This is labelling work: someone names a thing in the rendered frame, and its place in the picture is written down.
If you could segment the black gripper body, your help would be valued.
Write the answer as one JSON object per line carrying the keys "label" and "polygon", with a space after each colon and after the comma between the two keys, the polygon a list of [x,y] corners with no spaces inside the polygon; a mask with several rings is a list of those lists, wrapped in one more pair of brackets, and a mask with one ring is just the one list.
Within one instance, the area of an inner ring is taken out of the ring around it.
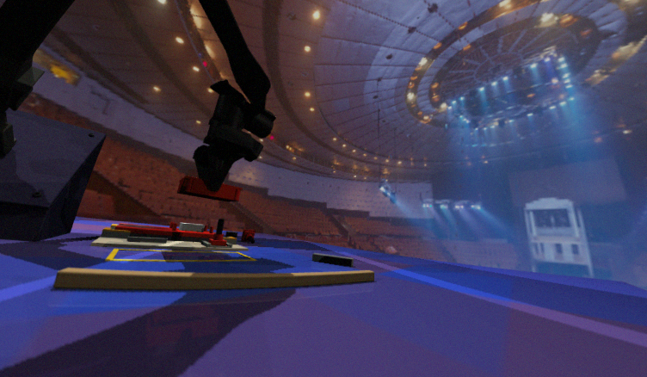
{"label": "black gripper body", "polygon": [[[228,110],[217,110],[213,113],[207,136],[203,143],[216,144],[237,152],[252,151],[254,140],[249,133],[238,130],[243,125],[241,118]],[[208,159],[207,145],[201,145],[194,150],[194,157]]]}

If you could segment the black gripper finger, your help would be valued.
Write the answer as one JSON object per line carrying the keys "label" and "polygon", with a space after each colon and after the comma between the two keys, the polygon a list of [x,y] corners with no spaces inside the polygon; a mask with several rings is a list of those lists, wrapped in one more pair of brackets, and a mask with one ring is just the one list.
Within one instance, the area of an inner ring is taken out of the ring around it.
{"label": "black gripper finger", "polygon": [[200,179],[210,181],[208,159],[196,157],[194,159]]}
{"label": "black gripper finger", "polygon": [[243,158],[245,153],[233,151],[216,144],[210,144],[207,151],[211,190],[218,191],[232,164]]}

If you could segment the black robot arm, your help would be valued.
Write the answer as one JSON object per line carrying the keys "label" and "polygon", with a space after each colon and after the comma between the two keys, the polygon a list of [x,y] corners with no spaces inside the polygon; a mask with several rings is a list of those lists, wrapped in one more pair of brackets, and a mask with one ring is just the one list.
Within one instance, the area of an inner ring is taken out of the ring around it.
{"label": "black robot arm", "polygon": [[[6,0],[0,8],[0,157],[15,145],[6,110],[17,110],[44,71],[33,56],[75,0]],[[244,129],[260,139],[271,134],[276,117],[265,109],[271,83],[250,52],[227,0],[199,0],[229,59],[234,79],[250,102],[228,80],[211,85],[218,92],[215,111],[237,114]]]}

